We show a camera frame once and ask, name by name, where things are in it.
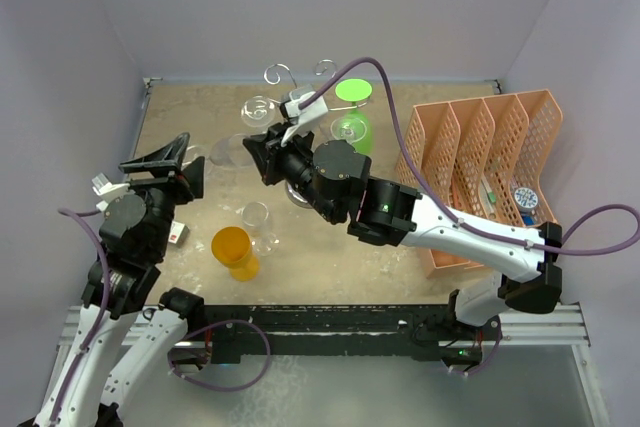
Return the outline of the orange plastic wine glass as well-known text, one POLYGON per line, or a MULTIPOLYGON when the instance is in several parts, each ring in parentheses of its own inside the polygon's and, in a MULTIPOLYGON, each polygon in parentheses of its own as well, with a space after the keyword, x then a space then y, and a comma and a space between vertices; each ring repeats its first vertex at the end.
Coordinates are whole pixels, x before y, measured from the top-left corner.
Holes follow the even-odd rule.
POLYGON ((240 227, 230 226, 219 230, 211 241, 211 251, 237 281, 250 281, 260 271, 260 262, 253 252, 251 239, 240 227))

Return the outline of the green plastic wine glass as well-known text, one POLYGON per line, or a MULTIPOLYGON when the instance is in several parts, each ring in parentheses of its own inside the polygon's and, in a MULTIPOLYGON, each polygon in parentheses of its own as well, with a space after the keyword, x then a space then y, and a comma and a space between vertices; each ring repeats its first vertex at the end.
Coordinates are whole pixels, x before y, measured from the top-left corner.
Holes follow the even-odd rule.
POLYGON ((372 92, 368 81, 357 78, 342 80, 335 87, 337 98, 346 106, 336 108, 336 111, 344 111, 344 115, 332 122, 331 134, 336 140, 347 141, 364 155, 370 155, 373 150, 371 121, 364 113, 372 92))

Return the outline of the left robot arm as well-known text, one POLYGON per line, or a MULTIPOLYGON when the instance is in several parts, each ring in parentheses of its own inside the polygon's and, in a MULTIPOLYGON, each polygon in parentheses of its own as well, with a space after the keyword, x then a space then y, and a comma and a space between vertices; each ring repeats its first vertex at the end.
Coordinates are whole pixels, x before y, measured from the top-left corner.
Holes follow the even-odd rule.
POLYGON ((87 233, 97 258, 81 296, 71 350, 27 425, 123 425, 128 401, 154 364, 181 338, 194 339, 204 331, 203 299, 172 288, 162 295, 146 332, 124 356, 118 354, 160 276, 176 207, 204 196, 205 159, 184 161, 189 141, 184 132, 150 154, 121 163, 126 181, 94 177, 99 230, 87 224, 88 213, 60 209, 87 233))

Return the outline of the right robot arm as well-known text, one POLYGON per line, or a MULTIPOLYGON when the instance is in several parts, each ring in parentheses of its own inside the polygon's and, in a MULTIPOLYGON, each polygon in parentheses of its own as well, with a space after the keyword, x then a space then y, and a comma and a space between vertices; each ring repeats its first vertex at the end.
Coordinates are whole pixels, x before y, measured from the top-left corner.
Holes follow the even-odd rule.
POLYGON ((346 224, 361 242, 438 250, 492 268, 491 276, 450 294, 444 323, 452 336, 467 338, 508 309, 554 311, 562 272, 542 249, 558 246, 558 225, 512 227, 446 211, 412 187, 372 176, 370 157, 343 140, 314 147, 313 134, 284 142, 285 131, 274 124, 242 141, 264 184, 287 182, 325 221, 346 224))

